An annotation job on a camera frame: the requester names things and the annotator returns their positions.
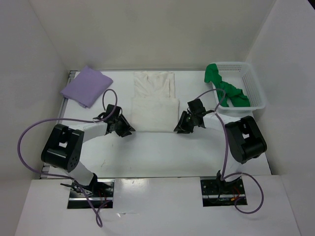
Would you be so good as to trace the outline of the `purple t shirt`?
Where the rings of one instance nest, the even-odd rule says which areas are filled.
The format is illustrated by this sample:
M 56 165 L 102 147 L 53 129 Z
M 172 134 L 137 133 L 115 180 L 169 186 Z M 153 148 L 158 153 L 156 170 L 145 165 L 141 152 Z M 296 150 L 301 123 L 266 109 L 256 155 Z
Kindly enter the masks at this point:
M 84 108 L 90 108 L 112 83 L 113 80 L 110 77 L 85 66 L 61 91 L 61 94 Z

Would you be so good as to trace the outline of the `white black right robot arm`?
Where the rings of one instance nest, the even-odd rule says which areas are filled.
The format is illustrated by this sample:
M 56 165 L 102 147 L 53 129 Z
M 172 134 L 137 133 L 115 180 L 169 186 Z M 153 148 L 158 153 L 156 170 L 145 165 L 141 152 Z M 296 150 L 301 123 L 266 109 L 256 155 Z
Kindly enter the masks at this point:
M 216 177 L 216 188 L 220 193 L 227 193 L 233 188 L 242 174 L 242 165 L 267 150 L 265 139 L 252 116 L 237 118 L 214 110 L 207 111 L 199 98 L 188 102 L 188 109 L 182 112 L 174 132 L 189 134 L 196 126 L 222 131 L 224 134 L 227 149 L 223 167 Z

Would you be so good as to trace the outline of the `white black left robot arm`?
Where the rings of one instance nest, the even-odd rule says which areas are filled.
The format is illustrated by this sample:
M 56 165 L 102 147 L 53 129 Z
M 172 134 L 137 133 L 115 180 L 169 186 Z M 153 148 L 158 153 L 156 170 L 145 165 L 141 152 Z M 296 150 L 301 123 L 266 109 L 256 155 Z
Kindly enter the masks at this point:
M 70 186 L 74 191 L 94 197 L 110 186 L 99 182 L 97 175 L 80 161 L 83 143 L 112 132 L 123 138 L 134 131 L 122 114 L 122 108 L 109 104 L 105 112 L 93 118 L 91 123 L 72 127 L 55 125 L 42 151 L 41 160 L 61 169 L 68 177 L 76 180 L 77 182 Z

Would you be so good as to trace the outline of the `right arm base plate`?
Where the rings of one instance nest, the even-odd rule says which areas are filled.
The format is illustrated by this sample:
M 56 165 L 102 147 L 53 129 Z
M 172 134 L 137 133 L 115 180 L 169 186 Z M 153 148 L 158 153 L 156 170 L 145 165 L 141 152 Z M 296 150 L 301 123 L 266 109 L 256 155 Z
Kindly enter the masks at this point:
M 214 177 L 201 178 L 200 185 L 203 207 L 233 206 L 236 201 L 238 206 L 248 204 L 241 178 L 223 187 L 219 187 L 219 181 Z

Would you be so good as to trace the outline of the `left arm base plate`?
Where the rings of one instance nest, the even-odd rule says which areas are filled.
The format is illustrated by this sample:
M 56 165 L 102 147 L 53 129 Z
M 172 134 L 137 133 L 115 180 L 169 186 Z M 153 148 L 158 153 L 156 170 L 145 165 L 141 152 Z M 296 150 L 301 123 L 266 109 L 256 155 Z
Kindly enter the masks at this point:
M 103 206 L 103 208 L 113 208 L 113 196 L 114 196 L 114 179 L 98 179 L 101 188 L 95 193 L 87 195 L 92 205 L 98 209 Z M 67 209 L 88 209 L 91 208 L 87 202 L 84 194 L 78 187 L 72 187 L 69 192 L 69 198 L 67 203 Z

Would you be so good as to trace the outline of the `white t shirt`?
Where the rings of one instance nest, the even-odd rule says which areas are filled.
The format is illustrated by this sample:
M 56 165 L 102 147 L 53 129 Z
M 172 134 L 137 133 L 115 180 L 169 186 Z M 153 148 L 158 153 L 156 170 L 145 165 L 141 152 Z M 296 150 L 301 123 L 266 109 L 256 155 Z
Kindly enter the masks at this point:
M 173 72 L 134 72 L 131 124 L 138 132 L 172 133 L 179 119 Z

